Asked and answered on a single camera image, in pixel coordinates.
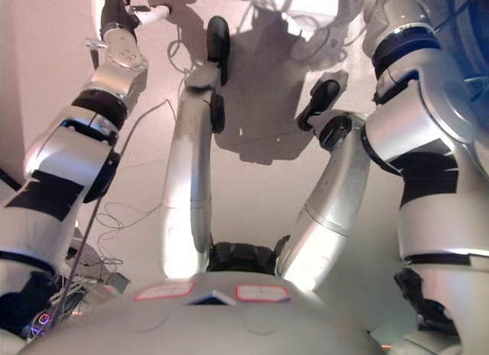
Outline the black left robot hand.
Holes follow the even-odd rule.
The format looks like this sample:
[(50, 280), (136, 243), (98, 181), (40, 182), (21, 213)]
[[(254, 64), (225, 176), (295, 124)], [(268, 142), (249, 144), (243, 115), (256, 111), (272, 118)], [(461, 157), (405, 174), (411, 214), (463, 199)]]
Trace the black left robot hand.
[(131, 5), (130, 0), (91, 0), (92, 16), (100, 37), (107, 31), (122, 28), (133, 32), (137, 27), (167, 19), (171, 5)]

